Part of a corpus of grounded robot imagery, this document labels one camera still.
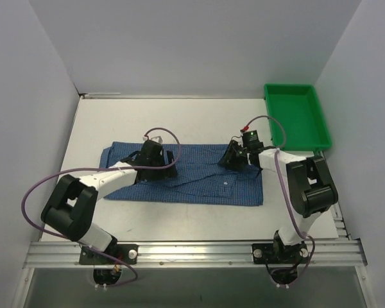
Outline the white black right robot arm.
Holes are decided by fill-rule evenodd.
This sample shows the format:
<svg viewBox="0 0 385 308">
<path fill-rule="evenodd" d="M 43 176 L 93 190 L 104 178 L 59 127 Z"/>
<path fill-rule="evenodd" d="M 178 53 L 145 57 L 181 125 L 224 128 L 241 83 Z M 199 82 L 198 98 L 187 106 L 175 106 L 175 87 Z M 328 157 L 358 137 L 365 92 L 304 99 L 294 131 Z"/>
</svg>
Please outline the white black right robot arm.
<svg viewBox="0 0 385 308">
<path fill-rule="evenodd" d="M 241 132 L 241 142 L 231 140 L 218 164 L 232 171 L 253 166 L 258 171 L 277 174 L 290 223 L 277 230 L 271 253 L 279 262 L 293 256 L 310 256 L 305 240 L 314 222 L 338 202 L 326 160 L 319 156 L 303 157 L 265 146 L 255 130 Z"/>
</svg>

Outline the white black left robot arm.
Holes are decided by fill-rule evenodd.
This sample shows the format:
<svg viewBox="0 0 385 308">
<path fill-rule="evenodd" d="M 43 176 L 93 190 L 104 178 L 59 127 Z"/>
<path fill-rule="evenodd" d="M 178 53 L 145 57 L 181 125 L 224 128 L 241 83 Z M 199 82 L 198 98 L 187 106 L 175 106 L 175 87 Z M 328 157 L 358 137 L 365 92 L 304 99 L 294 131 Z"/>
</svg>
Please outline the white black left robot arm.
<svg viewBox="0 0 385 308">
<path fill-rule="evenodd" d="M 109 264 L 117 256 L 117 239 L 92 222 L 97 202 L 123 187 L 176 177 L 175 160 L 173 151 L 147 140 L 139 151 L 104 171 L 80 177 L 67 174 L 59 179 L 41 220 L 70 241 L 93 248 L 95 258 Z"/>
</svg>

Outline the blue checkered long sleeve shirt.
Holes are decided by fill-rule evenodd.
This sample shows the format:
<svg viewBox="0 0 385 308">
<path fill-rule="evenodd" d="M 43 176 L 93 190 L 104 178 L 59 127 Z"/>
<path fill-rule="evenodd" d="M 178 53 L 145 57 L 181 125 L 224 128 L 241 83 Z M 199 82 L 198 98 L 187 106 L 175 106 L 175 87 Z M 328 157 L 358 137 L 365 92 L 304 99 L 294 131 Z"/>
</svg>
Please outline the blue checkered long sleeve shirt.
<svg viewBox="0 0 385 308">
<path fill-rule="evenodd" d="M 123 187 L 106 200 L 258 207 L 263 204 L 258 169 L 230 171 L 218 165 L 226 144 L 183 144 L 177 177 Z"/>
</svg>

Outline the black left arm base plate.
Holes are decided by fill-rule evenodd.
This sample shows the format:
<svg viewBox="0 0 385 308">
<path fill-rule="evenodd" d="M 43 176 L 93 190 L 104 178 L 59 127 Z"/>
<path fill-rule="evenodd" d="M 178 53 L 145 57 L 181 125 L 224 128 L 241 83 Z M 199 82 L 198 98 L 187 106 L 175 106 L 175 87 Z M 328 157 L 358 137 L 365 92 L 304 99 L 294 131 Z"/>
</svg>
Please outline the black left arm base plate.
<svg viewBox="0 0 385 308">
<path fill-rule="evenodd" d="M 113 265 L 118 260 L 129 265 L 137 263 L 139 246 L 136 244 L 116 244 L 107 252 L 96 252 L 95 249 L 82 246 L 78 263 L 80 265 Z"/>
</svg>

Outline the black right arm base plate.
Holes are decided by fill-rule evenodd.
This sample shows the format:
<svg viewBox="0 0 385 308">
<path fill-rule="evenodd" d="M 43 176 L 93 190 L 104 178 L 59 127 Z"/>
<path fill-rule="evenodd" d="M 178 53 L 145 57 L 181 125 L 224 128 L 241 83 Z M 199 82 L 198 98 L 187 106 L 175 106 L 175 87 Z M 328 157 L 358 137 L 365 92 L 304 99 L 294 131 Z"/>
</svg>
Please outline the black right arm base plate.
<svg viewBox="0 0 385 308">
<path fill-rule="evenodd" d="M 252 244 L 254 264 L 305 264 L 309 251 L 304 243 L 293 246 L 279 246 L 273 243 Z"/>
</svg>

